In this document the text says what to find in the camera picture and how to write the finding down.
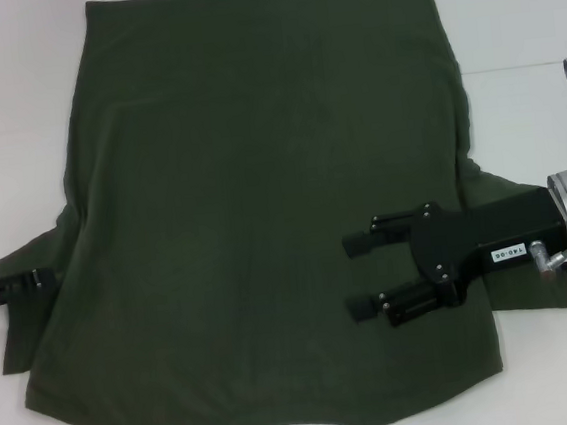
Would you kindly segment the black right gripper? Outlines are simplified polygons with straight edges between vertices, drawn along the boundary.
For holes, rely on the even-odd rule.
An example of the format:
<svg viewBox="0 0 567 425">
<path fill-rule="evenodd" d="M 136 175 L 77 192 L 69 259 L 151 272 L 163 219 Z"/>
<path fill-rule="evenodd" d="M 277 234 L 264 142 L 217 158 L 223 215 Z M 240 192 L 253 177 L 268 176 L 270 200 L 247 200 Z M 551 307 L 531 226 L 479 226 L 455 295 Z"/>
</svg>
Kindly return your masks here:
<svg viewBox="0 0 567 425">
<path fill-rule="evenodd" d="M 529 262 L 535 241 L 552 253 L 566 249 L 564 220 L 545 188 L 468 210 L 447 211 L 429 202 L 407 212 L 377 214 L 366 232 L 341 241 L 349 258 L 410 241 L 422 283 L 345 301 L 356 323 L 385 315 L 392 327 L 464 304 L 471 282 Z"/>
</svg>

